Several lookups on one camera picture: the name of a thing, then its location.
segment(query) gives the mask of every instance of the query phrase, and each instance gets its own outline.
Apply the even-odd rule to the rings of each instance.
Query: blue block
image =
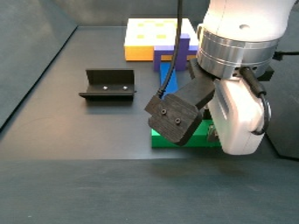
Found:
[[[161,82],[162,82],[162,85],[165,83],[165,78],[166,78],[166,75],[169,73],[170,66],[171,66],[171,63],[167,63],[167,62],[163,62],[162,65],[161,65]],[[165,91],[163,95],[173,94],[177,91],[178,91],[178,82],[177,82],[175,70],[173,70],[173,78],[170,79],[169,86],[166,88],[166,91]]]

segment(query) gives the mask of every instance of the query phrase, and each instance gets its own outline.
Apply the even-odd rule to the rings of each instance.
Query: green lego brick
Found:
[[[209,129],[213,120],[203,120],[199,128],[195,130],[190,142],[185,146],[179,146],[165,139],[163,136],[153,129],[153,148],[198,148],[198,147],[221,147],[221,142],[209,142]]]

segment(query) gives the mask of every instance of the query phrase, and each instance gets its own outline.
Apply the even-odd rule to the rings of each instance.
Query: black bracket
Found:
[[[133,69],[88,69],[88,90],[79,96],[91,101],[133,101],[135,71]]]

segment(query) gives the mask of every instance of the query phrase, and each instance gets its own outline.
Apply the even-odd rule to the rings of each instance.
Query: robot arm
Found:
[[[150,126],[174,143],[189,141],[209,103],[223,150],[233,155],[255,152],[270,119],[258,77],[269,68],[294,4],[295,0],[210,0],[191,62],[197,84],[165,100],[154,97],[146,108]]]

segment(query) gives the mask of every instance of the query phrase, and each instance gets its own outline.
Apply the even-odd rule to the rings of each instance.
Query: metal screw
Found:
[[[182,119],[181,119],[181,118],[177,118],[177,119],[175,119],[175,123],[177,123],[177,124],[181,124],[181,123],[182,123]]]
[[[166,115],[166,113],[167,113],[167,110],[166,110],[166,109],[163,109],[163,110],[162,110],[162,114],[163,114],[163,115]]]

